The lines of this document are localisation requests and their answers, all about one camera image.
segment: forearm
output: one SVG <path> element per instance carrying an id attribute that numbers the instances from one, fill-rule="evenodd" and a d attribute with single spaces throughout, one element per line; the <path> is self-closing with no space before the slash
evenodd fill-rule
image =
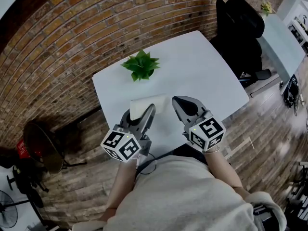
<path id="1" fill-rule="evenodd" d="M 133 190 L 136 174 L 136 159 L 120 163 L 115 181 L 108 196 L 106 211 L 100 220 L 107 221 L 114 216 L 123 199 Z"/>
<path id="2" fill-rule="evenodd" d="M 216 179 L 222 180 L 232 188 L 243 187 L 239 176 L 220 152 L 205 154 L 205 159 Z"/>

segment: green succulent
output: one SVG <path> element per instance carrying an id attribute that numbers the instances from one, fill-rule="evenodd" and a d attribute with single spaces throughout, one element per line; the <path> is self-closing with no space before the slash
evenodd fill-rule
<path id="1" fill-rule="evenodd" d="M 130 56 L 129 59 L 122 63 L 121 66 L 132 71 L 131 77 L 134 82 L 139 79 L 149 79 L 154 70 L 159 68 L 159 58 L 151 58 L 150 53 L 145 53 L 143 50 L 139 51 L 136 56 Z"/>

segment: bracelet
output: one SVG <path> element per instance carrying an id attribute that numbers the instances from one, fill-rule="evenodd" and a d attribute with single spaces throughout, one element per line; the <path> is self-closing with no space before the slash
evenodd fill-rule
<path id="1" fill-rule="evenodd" d="M 204 152 L 204 155 L 216 153 L 216 152 L 219 152 L 219 151 L 220 151 L 220 148 L 218 147 L 217 150 L 215 150 L 215 151 L 213 151 L 213 152 Z"/>

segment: white table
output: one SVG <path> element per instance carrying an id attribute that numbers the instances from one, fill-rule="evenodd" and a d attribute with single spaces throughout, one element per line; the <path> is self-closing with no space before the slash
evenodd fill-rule
<path id="1" fill-rule="evenodd" d="M 307 33 L 304 31 L 304 29 L 302 28 L 302 26 L 298 23 L 297 20 L 292 20 L 291 21 L 291 25 L 294 26 L 294 28 L 296 29 L 296 31 L 300 34 L 302 41 L 299 43 L 300 46 L 303 46 L 303 44 L 305 42 L 308 41 L 308 35 Z"/>
<path id="2" fill-rule="evenodd" d="M 162 93 L 170 99 L 175 95 L 197 98 L 220 120 L 249 101 L 229 66 L 199 31 L 166 40 L 144 51 L 160 58 L 160 68 L 150 80 L 133 82 L 131 72 L 120 66 L 127 59 L 93 76 L 110 128 L 120 122 L 129 109 L 129 101 Z M 159 156 L 186 143 L 183 128 L 170 102 L 164 113 L 155 115 L 147 132 L 152 140 L 150 152 Z"/>
<path id="3" fill-rule="evenodd" d="M 250 95 L 254 97 L 268 88 L 278 85 L 281 80 L 283 81 L 282 93 L 304 59 L 305 52 L 291 31 L 275 14 L 268 15 L 265 20 L 264 33 L 257 40 L 262 51 L 272 60 L 273 67 L 279 76 Z"/>

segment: brick wall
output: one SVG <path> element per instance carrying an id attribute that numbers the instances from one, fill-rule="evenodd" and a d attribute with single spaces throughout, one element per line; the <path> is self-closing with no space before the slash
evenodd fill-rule
<path id="1" fill-rule="evenodd" d="M 262 0 L 247 0 L 259 10 Z M 269 0 L 275 9 L 282 0 Z M 217 29 L 216 0 L 48 0 L 0 53 L 0 146 L 24 124 L 54 129 L 99 105 L 91 77 L 128 55 L 193 30 Z"/>

